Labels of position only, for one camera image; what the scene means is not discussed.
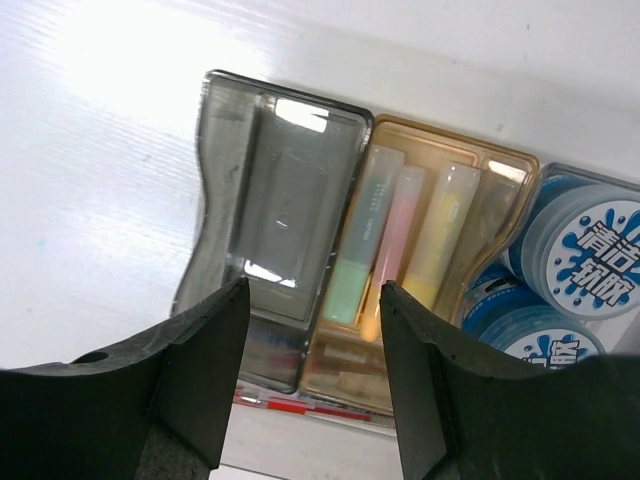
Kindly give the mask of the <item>orange pink highlighter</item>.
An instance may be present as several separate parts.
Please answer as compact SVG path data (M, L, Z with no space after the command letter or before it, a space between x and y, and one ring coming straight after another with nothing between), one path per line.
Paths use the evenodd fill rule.
M406 166L397 179L361 316L360 336L366 342L374 342L380 335L381 288L386 281L398 277L425 178L423 168Z

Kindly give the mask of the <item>green highlighter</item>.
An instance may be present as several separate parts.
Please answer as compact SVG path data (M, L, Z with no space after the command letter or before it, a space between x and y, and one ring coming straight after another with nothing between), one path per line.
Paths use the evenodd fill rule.
M397 150L369 151L323 305L322 316L330 322L348 325L357 316L404 162Z

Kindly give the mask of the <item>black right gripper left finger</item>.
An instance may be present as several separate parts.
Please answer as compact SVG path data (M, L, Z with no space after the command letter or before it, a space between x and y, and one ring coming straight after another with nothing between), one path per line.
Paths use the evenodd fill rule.
M236 279L70 363L1 373L5 479L206 479L220 464L250 316Z

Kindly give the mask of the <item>yellow highlighter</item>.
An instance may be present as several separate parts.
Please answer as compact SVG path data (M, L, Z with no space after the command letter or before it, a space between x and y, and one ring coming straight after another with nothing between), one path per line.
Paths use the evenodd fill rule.
M436 181L402 287L431 309L480 180L476 168L448 163Z

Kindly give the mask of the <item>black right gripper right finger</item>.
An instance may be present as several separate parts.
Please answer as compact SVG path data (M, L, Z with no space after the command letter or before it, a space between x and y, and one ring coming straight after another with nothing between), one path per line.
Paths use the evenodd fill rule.
M635 479L639 360L562 370L481 343L394 283L380 297L407 479Z

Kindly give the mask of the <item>red gel pen horizontal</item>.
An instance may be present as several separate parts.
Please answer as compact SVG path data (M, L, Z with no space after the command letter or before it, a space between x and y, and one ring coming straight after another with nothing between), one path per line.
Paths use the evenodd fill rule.
M341 406L323 400L307 397L276 395L271 392L246 390L237 388L234 402L239 405L251 406L267 410L274 410L298 415L325 415L332 418L348 419L366 424L376 424L385 428L393 428L392 416L378 414L349 406Z

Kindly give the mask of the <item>blue white glue jar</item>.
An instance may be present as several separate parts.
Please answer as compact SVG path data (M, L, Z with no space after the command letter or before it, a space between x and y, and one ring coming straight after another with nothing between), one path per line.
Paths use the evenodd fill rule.
M639 189L555 166L502 259L560 313L608 320L639 305Z

